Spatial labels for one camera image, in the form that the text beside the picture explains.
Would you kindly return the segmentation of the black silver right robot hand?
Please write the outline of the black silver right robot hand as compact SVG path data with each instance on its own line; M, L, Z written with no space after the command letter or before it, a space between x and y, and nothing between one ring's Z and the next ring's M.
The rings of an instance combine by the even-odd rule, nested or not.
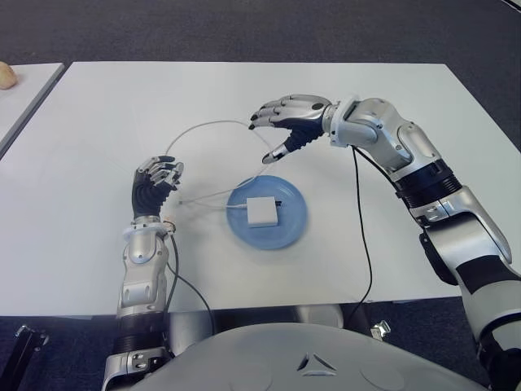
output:
M323 136L329 131L328 122L337 108L337 103L309 94L290 94L265 103L251 116L248 129L274 127L290 133L262 158L262 163L273 164Z

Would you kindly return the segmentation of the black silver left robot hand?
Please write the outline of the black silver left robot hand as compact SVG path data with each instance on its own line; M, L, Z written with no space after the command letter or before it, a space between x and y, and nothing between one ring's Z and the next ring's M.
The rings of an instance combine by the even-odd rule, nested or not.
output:
M134 218L159 217L163 203L180 185L184 164L173 156L153 156L134 174L131 202Z

